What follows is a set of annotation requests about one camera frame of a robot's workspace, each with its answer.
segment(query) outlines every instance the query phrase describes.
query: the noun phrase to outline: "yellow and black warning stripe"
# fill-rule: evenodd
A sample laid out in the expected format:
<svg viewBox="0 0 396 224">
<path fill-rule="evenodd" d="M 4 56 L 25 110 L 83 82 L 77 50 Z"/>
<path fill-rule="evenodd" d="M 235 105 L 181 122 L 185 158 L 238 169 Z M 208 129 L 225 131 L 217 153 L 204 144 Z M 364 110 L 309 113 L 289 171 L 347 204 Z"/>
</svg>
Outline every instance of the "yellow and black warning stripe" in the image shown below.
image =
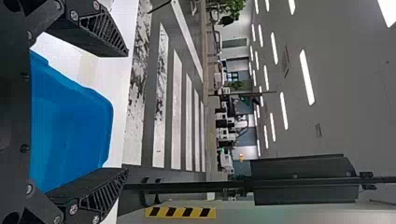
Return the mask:
<svg viewBox="0 0 396 224">
<path fill-rule="evenodd" d="M 216 208 L 202 207 L 150 207 L 146 208 L 146 217 L 156 218 L 216 218 Z"/>
</svg>

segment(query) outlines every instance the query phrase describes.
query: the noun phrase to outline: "bolt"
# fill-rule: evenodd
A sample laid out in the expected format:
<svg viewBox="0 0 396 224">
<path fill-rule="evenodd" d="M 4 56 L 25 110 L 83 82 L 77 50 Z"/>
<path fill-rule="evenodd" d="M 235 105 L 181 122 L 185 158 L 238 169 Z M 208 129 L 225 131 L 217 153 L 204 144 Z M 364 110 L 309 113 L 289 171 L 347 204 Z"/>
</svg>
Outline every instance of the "bolt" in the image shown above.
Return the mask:
<svg viewBox="0 0 396 224">
<path fill-rule="evenodd" d="M 53 224 L 61 224 L 62 218 L 60 216 L 57 216 L 55 219 L 53 219 Z"/>
<path fill-rule="evenodd" d="M 78 14 L 75 10 L 70 11 L 70 17 L 72 18 L 73 21 L 78 21 Z"/>
<path fill-rule="evenodd" d="M 21 153 L 26 153 L 26 152 L 30 151 L 29 145 L 26 145 L 26 144 L 21 145 L 20 151 L 21 151 Z"/>
<path fill-rule="evenodd" d="M 26 187 L 26 195 L 31 194 L 32 191 L 33 191 L 33 185 L 28 184 L 27 187 Z"/>
<path fill-rule="evenodd" d="M 27 39 L 28 39 L 28 40 L 31 40 L 32 38 L 33 38 L 32 32 L 27 31 Z"/>
<path fill-rule="evenodd" d="M 70 207 L 69 214 L 73 216 L 73 215 L 76 214 L 77 210 L 78 210 L 78 206 L 77 206 L 76 204 L 73 204 L 73 205 Z"/>
<path fill-rule="evenodd" d="M 56 9 L 58 9 L 58 10 L 61 10 L 62 9 L 62 6 L 61 6 L 61 3 L 59 3 L 58 1 L 56 1 L 55 0 L 55 6 L 56 6 Z"/>
<path fill-rule="evenodd" d="M 95 216 L 93 218 L 92 224 L 98 224 L 99 223 L 99 216 Z"/>
<path fill-rule="evenodd" d="M 98 3 L 97 1 L 93 1 L 93 7 L 94 7 L 96 10 L 99 10 L 99 9 L 100 9 L 100 5 L 99 5 L 99 3 Z"/>
</svg>

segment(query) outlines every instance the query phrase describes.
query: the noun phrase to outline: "black metal bar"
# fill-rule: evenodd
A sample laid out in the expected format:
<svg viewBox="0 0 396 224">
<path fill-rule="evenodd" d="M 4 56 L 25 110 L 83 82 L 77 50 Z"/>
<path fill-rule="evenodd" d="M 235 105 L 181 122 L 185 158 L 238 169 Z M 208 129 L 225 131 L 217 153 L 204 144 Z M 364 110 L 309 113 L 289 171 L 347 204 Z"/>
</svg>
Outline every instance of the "black metal bar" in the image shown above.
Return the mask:
<svg viewBox="0 0 396 224">
<path fill-rule="evenodd" d="M 268 93 L 277 93 L 277 91 L 264 91 L 264 92 L 249 92 L 249 93 L 231 93 L 231 94 L 209 94 L 210 96 L 232 96 L 232 95 L 237 95 L 239 97 L 260 97 L 264 94 Z"/>
<path fill-rule="evenodd" d="M 168 0 L 167 2 L 161 4 L 160 6 L 155 7 L 154 9 L 150 10 L 150 11 L 148 12 L 148 14 L 151 14 L 151 13 L 153 13 L 153 12 L 155 12 L 155 11 L 157 11 L 157 10 L 159 10 L 159 9 L 161 9 L 161 8 L 163 8 L 163 7 L 167 6 L 167 5 L 169 5 L 169 4 L 171 4 L 171 2 L 172 2 L 172 0 Z"/>
<path fill-rule="evenodd" d="M 389 177 L 345 177 L 345 178 L 312 178 L 312 179 L 281 179 L 281 180 L 254 180 L 230 182 L 196 182 L 196 183 L 164 183 L 164 184 L 132 184 L 125 185 L 125 189 L 145 191 L 149 194 L 166 193 L 203 193 L 223 192 L 225 189 L 276 189 L 287 187 L 320 187 L 320 186 L 350 186 L 367 184 L 396 183 L 396 176 Z"/>
</svg>

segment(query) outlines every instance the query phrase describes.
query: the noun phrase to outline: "blue object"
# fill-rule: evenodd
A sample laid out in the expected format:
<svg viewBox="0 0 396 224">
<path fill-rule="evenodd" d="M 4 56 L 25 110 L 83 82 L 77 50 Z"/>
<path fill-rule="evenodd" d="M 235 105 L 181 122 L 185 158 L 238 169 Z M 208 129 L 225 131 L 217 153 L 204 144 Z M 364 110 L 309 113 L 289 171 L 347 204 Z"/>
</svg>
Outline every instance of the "blue object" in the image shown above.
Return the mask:
<svg viewBox="0 0 396 224">
<path fill-rule="evenodd" d="M 30 177 L 43 192 L 103 166 L 108 158 L 113 106 L 31 51 L 32 155 Z"/>
</svg>

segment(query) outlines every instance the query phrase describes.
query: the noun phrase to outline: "linear light fixture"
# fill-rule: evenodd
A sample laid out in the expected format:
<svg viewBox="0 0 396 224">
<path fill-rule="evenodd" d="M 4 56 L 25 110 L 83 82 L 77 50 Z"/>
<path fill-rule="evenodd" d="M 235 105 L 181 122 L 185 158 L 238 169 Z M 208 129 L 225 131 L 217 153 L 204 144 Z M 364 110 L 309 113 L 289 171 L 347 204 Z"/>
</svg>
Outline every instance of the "linear light fixture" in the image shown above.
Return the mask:
<svg viewBox="0 0 396 224">
<path fill-rule="evenodd" d="M 271 130 L 273 133 L 273 141 L 276 142 L 276 131 L 275 131 L 275 121 L 274 121 L 274 114 L 270 114 L 270 120 L 271 120 Z"/>
<path fill-rule="evenodd" d="M 269 148 L 267 125 L 264 125 L 265 148 Z"/>
<path fill-rule="evenodd" d="M 254 110 L 253 112 L 254 112 L 254 126 L 257 127 L 257 113 L 256 110 Z"/>
<path fill-rule="evenodd" d="M 256 69 L 257 71 L 260 70 L 260 64 L 259 64 L 259 53 L 257 52 L 257 50 L 254 52 L 254 54 L 256 55 Z"/>
<path fill-rule="evenodd" d="M 308 104 L 312 105 L 315 100 L 314 89 L 312 88 L 311 75 L 309 74 L 308 62 L 306 60 L 305 50 L 301 50 L 300 62 L 303 70 L 303 77 L 306 89 L 306 96 L 308 97 Z"/>
<path fill-rule="evenodd" d="M 254 55 L 253 55 L 253 47 L 250 45 L 250 60 L 253 62 L 254 61 Z"/>
<path fill-rule="evenodd" d="M 270 90 L 270 82 L 268 81 L 267 65 L 264 65 L 264 81 L 265 81 L 265 89 L 267 89 L 267 91 L 269 91 Z"/>
<path fill-rule="evenodd" d="M 265 0 L 265 6 L 267 8 L 267 11 L 270 11 L 270 0 Z"/>
<path fill-rule="evenodd" d="M 276 41 L 275 41 L 274 32 L 271 33 L 271 43 L 272 43 L 273 53 L 274 53 L 274 63 L 277 64 L 278 58 L 277 58 Z"/>
<path fill-rule="evenodd" d="M 385 23 L 390 28 L 396 22 L 396 1 L 378 0 Z"/>
<path fill-rule="evenodd" d="M 257 118 L 260 118 L 260 107 L 256 105 Z"/>
<path fill-rule="evenodd" d="M 280 93 L 280 105 L 282 106 L 283 123 L 285 124 L 285 130 L 287 130 L 289 128 L 289 121 L 286 111 L 285 94 L 283 94 L 283 91 Z"/>
<path fill-rule="evenodd" d="M 256 8 L 256 14 L 259 15 L 259 0 L 254 0 L 254 7 Z"/>
<path fill-rule="evenodd" d="M 294 11 L 296 10 L 296 3 L 294 0 L 289 0 L 289 8 L 291 15 L 293 15 Z"/>
<path fill-rule="evenodd" d="M 254 69 L 253 69 L 253 84 L 254 84 L 254 86 L 257 85 L 257 83 L 256 83 L 256 70 L 254 70 Z"/>
<path fill-rule="evenodd" d="M 254 31 L 254 24 L 251 24 L 251 36 L 253 37 L 253 42 L 256 42 L 256 32 Z"/>
<path fill-rule="evenodd" d="M 259 157 L 262 155 L 261 149 L 260 149 L 260 140 L 257 139 L 257 154 L 259 154 Z"/>
<path fill-rule="evenodd" d="M 260 39 L 260 46 L 264 47 L 264 40 L 262 39 L 262 25 L 259 24 L 259 39 Z"/>
</svg>

